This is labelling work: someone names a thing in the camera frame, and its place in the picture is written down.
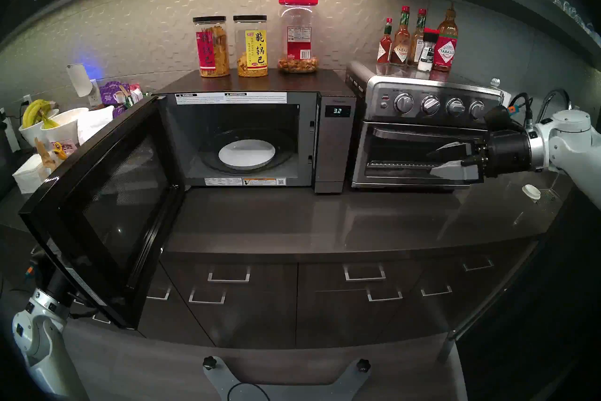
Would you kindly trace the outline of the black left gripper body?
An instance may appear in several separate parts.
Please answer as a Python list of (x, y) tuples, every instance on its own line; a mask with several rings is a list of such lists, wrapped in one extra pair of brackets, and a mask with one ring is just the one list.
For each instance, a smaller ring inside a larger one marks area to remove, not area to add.
[(76, 288), (48, 256), (37, 258), (37, 288), (51, 298), (75, 298)]

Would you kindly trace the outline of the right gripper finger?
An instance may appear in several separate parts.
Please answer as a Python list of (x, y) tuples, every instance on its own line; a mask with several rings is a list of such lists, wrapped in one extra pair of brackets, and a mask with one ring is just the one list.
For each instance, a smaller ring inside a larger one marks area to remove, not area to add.
[(445, 162), (430, 170), (430, 175), (450, 181), (481, 182), (483, 176), (478, 165), (462, 165), (461, 160)]
[(455, 141), (427, 153), (427, 160), (464, 160), (475, 153), (474, 141)]

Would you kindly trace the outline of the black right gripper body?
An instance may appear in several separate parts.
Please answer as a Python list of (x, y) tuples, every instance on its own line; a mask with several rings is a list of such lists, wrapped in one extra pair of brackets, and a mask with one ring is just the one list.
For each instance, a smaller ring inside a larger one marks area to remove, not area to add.
[(527, 132), (489, 132), (475, 138), (472, 155), (477, 168), (474, 182), (496, 178), (502, 174), (532, 171), (530, 137)]

